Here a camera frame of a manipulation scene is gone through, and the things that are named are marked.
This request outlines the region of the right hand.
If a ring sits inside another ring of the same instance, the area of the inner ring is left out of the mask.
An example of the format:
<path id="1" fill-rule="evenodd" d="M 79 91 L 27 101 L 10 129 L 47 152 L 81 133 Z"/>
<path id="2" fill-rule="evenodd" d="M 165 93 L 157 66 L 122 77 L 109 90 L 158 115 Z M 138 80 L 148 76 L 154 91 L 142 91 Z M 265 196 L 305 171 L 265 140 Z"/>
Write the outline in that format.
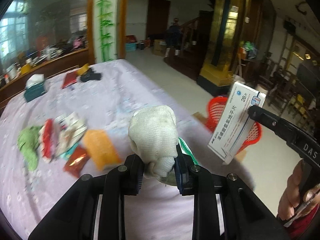
<path id="1" fill-rule="evenodd" d="M 287 179 L 287 186 L 280 198 L 278 205 L 278 218 L 289 220 L 295 214 L 295 208 L 300 201 L 308 202 L 313 197 L 312 202 L 300 213 L 300 217 L 308 215 L 313 208 L 319 204 L 319 184 L 309 189 L 304 196 L 300 195 L 299 185 L 303 175 L 303 161 L 300 160 L 295 166 L 291 176 Z"/>

